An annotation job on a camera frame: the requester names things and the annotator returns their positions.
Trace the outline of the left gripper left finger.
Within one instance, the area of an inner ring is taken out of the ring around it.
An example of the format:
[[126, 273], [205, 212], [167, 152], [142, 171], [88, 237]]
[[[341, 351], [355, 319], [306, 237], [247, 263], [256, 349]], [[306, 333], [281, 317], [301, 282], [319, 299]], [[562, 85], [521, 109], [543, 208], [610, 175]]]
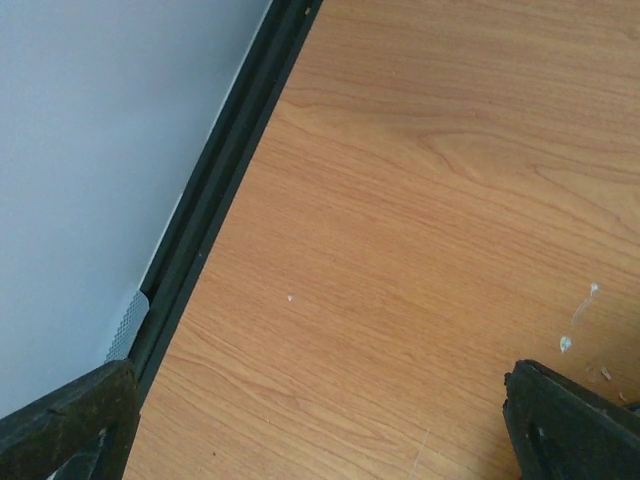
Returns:
[[1, 477], [120, 479], [139, 420], [132, 363], [109, 361], [1, 419]]

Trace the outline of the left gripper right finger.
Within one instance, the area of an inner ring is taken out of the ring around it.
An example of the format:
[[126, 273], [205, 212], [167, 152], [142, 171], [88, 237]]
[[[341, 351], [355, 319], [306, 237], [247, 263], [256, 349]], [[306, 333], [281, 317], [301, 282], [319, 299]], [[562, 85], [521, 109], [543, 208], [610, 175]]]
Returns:
[[523, 479], [637, 479], [639, 404], [616, 405], [534, 360], [505, 374], [503, 416]]

